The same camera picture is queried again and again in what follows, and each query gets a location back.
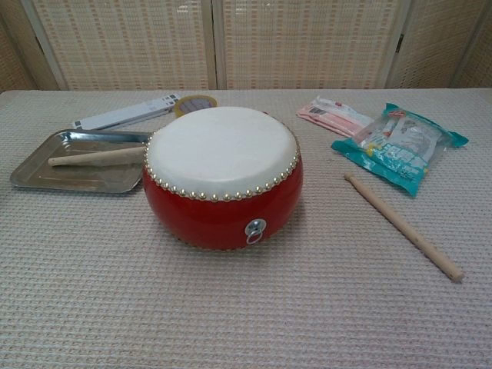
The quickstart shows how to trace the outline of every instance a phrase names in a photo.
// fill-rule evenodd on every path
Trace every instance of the wooden drumstick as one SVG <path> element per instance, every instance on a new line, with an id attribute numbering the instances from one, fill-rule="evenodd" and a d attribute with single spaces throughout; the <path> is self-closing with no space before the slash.
<path id="1" fill-rule="evenodd" d="M 48 164 L 58 165 L 116 165 L 143 161 L 145 146 L 122 148 L 119 150 L 92 152 L 91 154 L 49 158 Z"/>
<path id="2" fill-rule="evenodd" d="M 463 279 L 463 271 L 442 251 L 424 240 L 415 228 L 409 225 L 394 209 L 381 200 L 369 187 L 356 179 L 352 174 L 345 174 L 345 179 L 352 183 L 355 189 L 365 197 L 387 220 L 431 259 L 453 282 Z"/>

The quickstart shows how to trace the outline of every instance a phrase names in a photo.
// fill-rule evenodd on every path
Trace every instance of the metal tray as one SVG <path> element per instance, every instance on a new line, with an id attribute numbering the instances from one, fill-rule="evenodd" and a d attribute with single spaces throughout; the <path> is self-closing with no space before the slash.
<path id="1" fill-rule="evenodd" d="M 14 170 L 10 182 L 18 187 L 106 193 L 130 191 L 141 179 L 142 164 L 50 167 L 55 156 L 133 148 L 148 140 L 146 132 L 103 132 L 68 129 L 51 135 Z"/>

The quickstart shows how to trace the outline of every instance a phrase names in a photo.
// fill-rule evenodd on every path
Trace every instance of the drum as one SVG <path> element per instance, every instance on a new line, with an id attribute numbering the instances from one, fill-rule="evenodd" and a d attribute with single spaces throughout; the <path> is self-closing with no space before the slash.
<path id="1" fill-rule="evenodd" d="M 152 210 L 178 238 L 242 248 L 288 220 L 301 193 L 301 153 L 287 127 L 265 113 L 208 108 L 151 136 L 143 181 Z"/>

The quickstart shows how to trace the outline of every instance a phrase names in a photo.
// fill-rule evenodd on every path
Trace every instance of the plastic bag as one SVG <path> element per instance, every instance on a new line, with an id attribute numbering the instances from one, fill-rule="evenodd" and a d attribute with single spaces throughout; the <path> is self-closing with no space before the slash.
<path id="1" fill-rule="evenodd" d="M 352 137 L 367 127 L 372 118 L 357 113 L 348 105 L 317 96 L 310 104 L 298 110 L 298 117 L 343 135 Z"/>
<path id="2" fill-rule="evenodd" d="M 412 196 L 448 147 L 459 148 L 468 139 L 421 115 L 386 104 L 383 114 L 353 138 L 331 147 L 368 171 L 401 186 Z"/>

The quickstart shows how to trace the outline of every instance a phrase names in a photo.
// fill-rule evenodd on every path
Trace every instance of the white textured tablecloth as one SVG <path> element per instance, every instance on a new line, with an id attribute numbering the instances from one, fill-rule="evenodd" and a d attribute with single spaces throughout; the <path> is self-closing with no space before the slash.
<path id="1" fill-rule="evenodd" d="M 4 93 L 0 367 L 491 368 L 491 91 L 208 92 L 220 105 L 281 119 L 304 160 L 290 222 L 227 253 L 175 240 L 140 185 L 103 195 L 9 183 L 71 121 L 169 91 Z M 372 117 L 392 101 L 470 142 L 446 152 L 410 198 L 333 152 L 340 136 L 295 116 L 318 94 Z M 374 210 L 346 171 L 455 260 L 463 283 L 450 282 Z"/>

